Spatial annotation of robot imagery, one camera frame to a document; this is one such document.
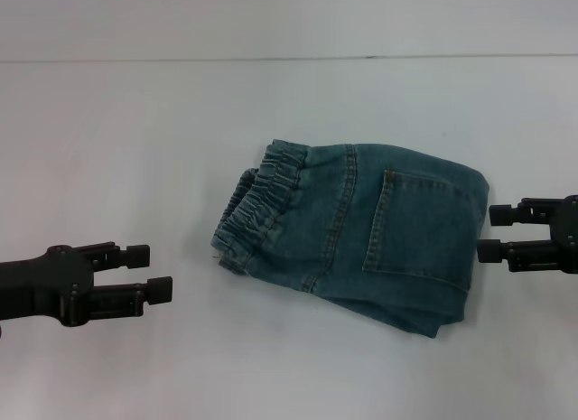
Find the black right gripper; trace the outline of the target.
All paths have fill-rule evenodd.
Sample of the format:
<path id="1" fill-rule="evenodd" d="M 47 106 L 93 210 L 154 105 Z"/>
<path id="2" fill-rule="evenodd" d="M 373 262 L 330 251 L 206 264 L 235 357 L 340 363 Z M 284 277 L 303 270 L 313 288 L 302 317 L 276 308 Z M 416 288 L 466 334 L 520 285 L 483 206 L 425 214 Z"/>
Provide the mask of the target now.
<path id="1" fill-rule="evenodd" d="M 577 196 L 559 199 L 524 198 L 516 207 L 491 205 L 491 226 L 513 224 L 548 225 L 551 240 L 501 242 L 481 239 L 477 243 L 480 263 L 508 262 L 510 271 L 561 270 L 577 273 Z"/>

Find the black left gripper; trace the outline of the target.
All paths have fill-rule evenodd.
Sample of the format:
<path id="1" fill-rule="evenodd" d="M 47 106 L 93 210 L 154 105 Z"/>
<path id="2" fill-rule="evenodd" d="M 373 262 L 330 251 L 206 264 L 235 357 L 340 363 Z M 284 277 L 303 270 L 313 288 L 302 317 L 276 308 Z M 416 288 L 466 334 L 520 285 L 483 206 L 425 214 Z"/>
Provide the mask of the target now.
<path id="1" fill-rule="evenodd" d="M 140 317 L 145 304 L 172 301 L 170 276 L 141 284 L 94 286 L 93 270 L 150 266 L 148 245 L 122 249 L 114 242 L 54 246 L 32 259 L 1 264 L 1 319 L 47 316 L 66 327 Z"/>

